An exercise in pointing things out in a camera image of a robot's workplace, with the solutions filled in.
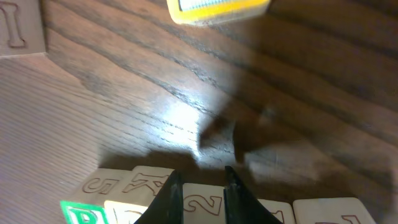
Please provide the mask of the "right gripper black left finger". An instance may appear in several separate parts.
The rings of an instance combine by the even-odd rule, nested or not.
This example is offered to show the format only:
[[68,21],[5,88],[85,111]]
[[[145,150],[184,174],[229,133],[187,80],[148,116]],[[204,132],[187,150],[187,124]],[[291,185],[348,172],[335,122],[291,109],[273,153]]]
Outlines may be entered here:
[[134,224],[183,224],[183,181],[175,170]]

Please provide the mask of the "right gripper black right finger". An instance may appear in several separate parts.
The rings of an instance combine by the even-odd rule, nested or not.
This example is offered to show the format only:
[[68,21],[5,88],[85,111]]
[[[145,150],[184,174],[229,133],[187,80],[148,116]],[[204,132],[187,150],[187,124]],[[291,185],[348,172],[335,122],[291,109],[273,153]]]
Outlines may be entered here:
[[245,186],[231,166],[225,166],[224,211],[227,224],[282,224]]

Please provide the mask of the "green B wooden block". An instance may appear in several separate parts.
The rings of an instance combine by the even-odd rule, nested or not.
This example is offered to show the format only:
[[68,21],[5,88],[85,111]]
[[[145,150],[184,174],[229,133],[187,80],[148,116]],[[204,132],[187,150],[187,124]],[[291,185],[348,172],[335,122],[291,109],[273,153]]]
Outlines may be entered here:
[[224,187],[183,184],[184,224],[225,224]]

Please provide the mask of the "yellow O wooden block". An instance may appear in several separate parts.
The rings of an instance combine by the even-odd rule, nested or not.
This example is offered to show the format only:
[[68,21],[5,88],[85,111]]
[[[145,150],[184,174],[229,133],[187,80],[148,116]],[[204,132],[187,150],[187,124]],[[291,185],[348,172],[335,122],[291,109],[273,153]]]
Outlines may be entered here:
[[109,223],[134,223],[148,209],[173,169],[137,166],[109,193],[104,209]]

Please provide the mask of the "green R wooden block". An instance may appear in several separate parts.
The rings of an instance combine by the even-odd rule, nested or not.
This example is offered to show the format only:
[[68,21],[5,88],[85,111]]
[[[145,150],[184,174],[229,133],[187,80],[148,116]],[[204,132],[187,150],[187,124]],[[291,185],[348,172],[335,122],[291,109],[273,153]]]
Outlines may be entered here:
[[128,170],[99,168],[92,172],[67,199],[60,201],[67,224],[108,224],[104,202],[128,176]]

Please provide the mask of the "blue T wooden block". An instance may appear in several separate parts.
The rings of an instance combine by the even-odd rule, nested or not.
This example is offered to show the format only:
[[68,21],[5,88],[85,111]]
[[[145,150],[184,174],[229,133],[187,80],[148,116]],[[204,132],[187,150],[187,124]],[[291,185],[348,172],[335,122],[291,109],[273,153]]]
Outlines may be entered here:
[[354,197],[295,200],[293,210],[300,224],[376,224],[363,203]]

